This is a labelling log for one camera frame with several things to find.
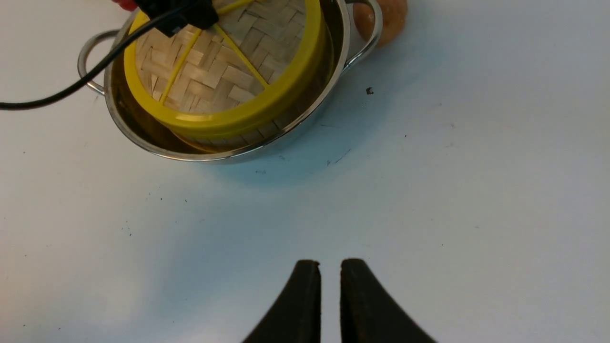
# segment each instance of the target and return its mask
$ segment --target stainless steel pot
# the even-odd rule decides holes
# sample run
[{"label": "stainless steel pot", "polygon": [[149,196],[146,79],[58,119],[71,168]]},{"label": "stainless steel pot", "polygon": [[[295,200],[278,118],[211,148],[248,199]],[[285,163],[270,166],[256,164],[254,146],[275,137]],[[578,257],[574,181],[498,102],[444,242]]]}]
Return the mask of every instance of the stainless steel pot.
[{"label": "stainless steel pot", "polygon": [[[350,44],[350,16],[347,4],[362,2],[369,5],[375,14],[375,27],[366,45],[353,57],[347,58]],[[121,132],[140,148],[158,156],[179,161],[190,162],[238,162],[250,159],[259,153],[271,153],[289,143],[304,132],[315,121],[328,103],[332,88],[339,77],[356,62],[368,55],[381,37],[381,8],[375,0],[321,0],[320,5],[331,34],[334,50],[334,69],[330,81],[314,101],[297,119],[280,130],[275,136],[259,143],[222,153],[205,153],[192,148],[176,138],[166,127],[146,113],[133,99],[126,85],[123,70],[123,56],[108,66],[104,73],[104,86],[89,82],[88,86],[106,98],[106,104],[112,120]],[[114,38],[118,44],[129,33],[135,14],[132,15],[120,30],[102,32],[92,37],[83,46],[78,58],[78,72],[82,77],[86,72],[86,62],[93,48],[104,40]]]}]

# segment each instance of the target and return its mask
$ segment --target white table surface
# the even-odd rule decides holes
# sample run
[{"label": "white table surface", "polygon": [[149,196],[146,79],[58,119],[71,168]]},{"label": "white table surface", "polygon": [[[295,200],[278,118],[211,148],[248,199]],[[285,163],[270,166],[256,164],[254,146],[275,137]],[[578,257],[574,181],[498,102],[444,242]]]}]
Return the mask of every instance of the white table surface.
[{"label": "white table surface", "polygon": [[[278,156],[153,156],[87,89],[0,113],[0,341],[237,342],[307,258],[339,342],[339,265],[359,257],[439,341],[608,342],[610,2],[410,5]],[[73,82],[126,17],[5,0],[0,99]]]}]

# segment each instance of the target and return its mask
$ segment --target black clip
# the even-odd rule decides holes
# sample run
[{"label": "black clip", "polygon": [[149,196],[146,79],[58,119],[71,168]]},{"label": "black clip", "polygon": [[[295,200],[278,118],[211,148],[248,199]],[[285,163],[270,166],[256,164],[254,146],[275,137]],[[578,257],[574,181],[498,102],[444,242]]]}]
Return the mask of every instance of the black clip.
[{"label": "black clip", "polygon": [[189,10],[183,11],[156,27],[167,37],[177,34],[188,24],[207,30],[218,22],[218,13],[212,6],[212,0],[135,0],[135,3],[150,19],[157,18],[175,8],[192,4]]}]

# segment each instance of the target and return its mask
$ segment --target black cable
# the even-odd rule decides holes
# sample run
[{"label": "black cable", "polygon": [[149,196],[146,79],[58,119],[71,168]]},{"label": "black cable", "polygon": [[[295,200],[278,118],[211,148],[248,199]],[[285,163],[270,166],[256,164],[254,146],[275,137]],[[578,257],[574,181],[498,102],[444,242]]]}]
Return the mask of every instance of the black cable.
[{"label": "black cable", "polygon": [[163,15],[158,16],[157,18],[147,22],[146,24],[140,26],[138,29],[133,31],[130,35],[128,35],[121,43],[116,45],[109,53],[106,55],[102,61],[100,61],[95,67],[91,69],[85,76],[83,76],[80,80],[76,81],[73,85],[68,88],[62,90],[59,93],[48,96],[44,99],[28,101],[25,103],[0,103],[0,110],[29,110],[29,109],[37,109],[39,107],[48,106],[50,104],[56,103],[61,99],[66,98],[67,96],[72,95],[74,92],[79,90],[80,88],[87,85],[87,83],[93,78],[95,78],[98,74],[100,74],[114,59],[121,55],[123,50],[125,50],[131,43],[140,38],[143,34],[152,30],[155,26],[160,23],[163,23],[166,20],[171,19],[172,17],[180,14],[181,12],[194,7],[196,2],[190,3],[188,5],[177,7]]}]

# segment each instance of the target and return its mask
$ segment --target yellow steamer rim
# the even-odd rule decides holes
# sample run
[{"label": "yellow steamer rim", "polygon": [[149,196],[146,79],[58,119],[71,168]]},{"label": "yellow steamer rim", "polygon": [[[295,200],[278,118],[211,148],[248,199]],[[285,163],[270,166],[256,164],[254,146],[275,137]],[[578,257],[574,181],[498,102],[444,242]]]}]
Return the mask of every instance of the yellow steamer rim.
[{"label": "yellow steamer rim", "polygon": [[[276,117],[282,115],[283,111],[295,102],[297,97],[304,92],[314,77],[315,71],[323,60],[323,47],[325,45],[326,24],[323,21],[321,7],[318,0],[300,0],[304,2],[305,25],[296,54],[292,61],[287,65],[283,73],[274,82],[269,84],[256,70],[252,63],[241,52],[238,45],[233,41],[229,34],[222,28],[223,15],[227,15],[233,10],[252,5],[264,4],[268,2],[280,2],[289,4],[299,0],[238,0],[228,5],[223,5],[222,1],[214,1],[217,8],[220,22],[209,30],[215,30],[216,34],[224,39],[224,42],[240,57],[249,72],[254,76],[263,87],[263,90],[251,99],[238,104],[237,106],[215,113],[193,113],[181,112],[165,105],[172,86],[179,74],[182,72],[189,52],[195,46],[202,35],[202,31],[194,27],[187,27],[183,31],[191,34],[190,40],[185,45],[185,49],[180,49],[177,53],[173,70],[168,78],[167,85],[163,93],[157,92],[155,99],[153,92],[147,90],[143,85],[137,66],[137,47],[140,42],[130,45],[124,53],[124,69],[127,85],[136,101],[151,114],[156,120],[167,126],[179,137],[193,137],[203,140],[225,140],[235,136],[246,134],[252,130],[257,130],[261,126],[268,124]],[[148,21],[148,17],[140,12],[135,17],[131,26],[133,32],[138,27]]]}]

